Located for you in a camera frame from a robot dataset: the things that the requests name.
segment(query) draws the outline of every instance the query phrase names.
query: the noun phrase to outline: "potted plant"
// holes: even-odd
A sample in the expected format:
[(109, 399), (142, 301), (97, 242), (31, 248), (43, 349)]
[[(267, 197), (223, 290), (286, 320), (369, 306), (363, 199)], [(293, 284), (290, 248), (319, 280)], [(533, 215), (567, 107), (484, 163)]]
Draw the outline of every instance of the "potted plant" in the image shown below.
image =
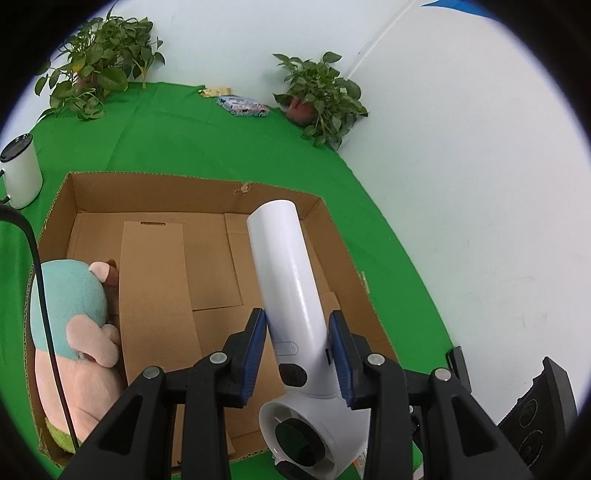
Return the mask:
[(140, 77), (142, 88), (146, 88), (148, 69), (155, 60), (164, 63), (157, 51), (163, 41), (158, 37), (151, 41), (153, 23), (147, 17), (111, 16), (112, 10), (105, 20), (96, 17), (85, 22), (76, 35), (64, 41), (57, 57), (67, 55), (68, 63), (53, 68), (47, 60), (38, 72), (43, 76), (35, 84), (35, 93), (40, 95), (46, 83), (52, 90), (50, 108), (41, 117), (58, 115), (68, 107), (82, 120), (100, 118), (105, 114), (108, 94), (126, 90), (130, 75)]
[(340, 72), (331, 65), (341, 55), (328, 51), (317, 63), (280, 53), (274, 56), (290, 72), (285, 77), (285, 82), (290, 84), (287, 93), (274, 94), (277, 103), (287, 107), (285, 116), (304, 127), (303, 136), (313, 138), (315, 147), (328, 143), (338, 150), (357, 119), (368, 116), (359, 101), (359, 85), (340, 77)]

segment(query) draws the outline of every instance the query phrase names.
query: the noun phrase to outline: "brown plush ear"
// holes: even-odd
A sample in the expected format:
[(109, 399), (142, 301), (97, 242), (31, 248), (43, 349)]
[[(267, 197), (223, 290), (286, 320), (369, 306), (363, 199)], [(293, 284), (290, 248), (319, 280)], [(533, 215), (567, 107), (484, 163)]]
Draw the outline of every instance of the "brown plush ear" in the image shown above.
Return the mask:
[(105, 280), (105, 285), (108, 287), (118, 287), (119, 270), (117, 270), (117, 263), (115, 263), (115, 260), (109, 260), (107, 264), (109, 265), (109, 274)]
[(107, 287), (116, 287), (119, 285), (119, 272), (110, 263), (93, 262), (88, 267), (88, 270), (94, 273), (96, 278)]

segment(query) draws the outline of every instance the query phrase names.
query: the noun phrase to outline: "black cable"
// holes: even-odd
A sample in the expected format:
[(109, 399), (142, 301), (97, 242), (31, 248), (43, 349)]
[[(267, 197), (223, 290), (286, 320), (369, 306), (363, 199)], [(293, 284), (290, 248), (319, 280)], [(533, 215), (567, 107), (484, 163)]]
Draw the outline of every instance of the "black cable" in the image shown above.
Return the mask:
[(15, 210), (12, 207), (6, 205), (0, 205), (0, 222), (9, 222), (19, 227), (25, 236), (33, 256), (33, 267), (35, 268), (35, 275), (37, 276), (37, 289), (39, 292), (39, 305), (41, 307), (41, 318), (43, 319), (43, 329), (45, 330), (45, 337), (47, 339), (47, 351), (51, 361), (51, 370), (53, 370), (53, 378), (56, 381), (57, 394), (60, 397), (61, 407), (64, 410), (66, 416), (66, 423), (68, 424), (68, 430), (72, 436), (72, 443), (74, 444), (74, 451), (78, 450), (78, 437), (74, 431), (74, 424), (70, 415), (70, 409), (66, 402), (66, 395), (64, 393), (64, 387), (61, 384), (60, 372), (57, 369), (57, 358), (56, 351), (53, 348), (53, 338), (51, 337), (51, 328), (49, 326), (49, 315), (47, 314), (47, 303), (45, 299), (45, 287), (43, 285), (43, 272), (41, 270), (41, 259), (39, 258), (39, 250), (37, 249), (37, 241), (35, 240), (35, 234), (33, 233), (33, 227), (24, 215)]

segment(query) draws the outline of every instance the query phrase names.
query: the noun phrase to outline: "snack package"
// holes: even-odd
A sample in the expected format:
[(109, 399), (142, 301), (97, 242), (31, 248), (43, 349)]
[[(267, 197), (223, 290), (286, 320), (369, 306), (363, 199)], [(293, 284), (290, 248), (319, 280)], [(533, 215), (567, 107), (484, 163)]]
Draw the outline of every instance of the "snack package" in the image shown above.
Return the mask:
[(262, 103), (251, 98), (237, 96), (221, 96), (217, 104), (235, 116), (267, 116), (269, 109)]
[(230, 87), (213, 87), (206, 88), (199, 92), (204, 98), (219, 97), (221, 95), (231, 95), (232, 89)]

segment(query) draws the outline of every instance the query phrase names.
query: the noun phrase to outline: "cardboard sheet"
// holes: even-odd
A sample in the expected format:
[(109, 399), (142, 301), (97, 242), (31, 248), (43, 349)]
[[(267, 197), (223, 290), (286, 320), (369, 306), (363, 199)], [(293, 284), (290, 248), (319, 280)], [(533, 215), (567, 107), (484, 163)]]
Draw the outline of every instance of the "cardboard sheet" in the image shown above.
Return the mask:
[[(150, 365), (165, 372), (201, 359), (180, 223), (125, 222), (119, 265), (119, 328), (129, 383)], [(172, 466), (181, 461), (184, 407), (174, 425)]]

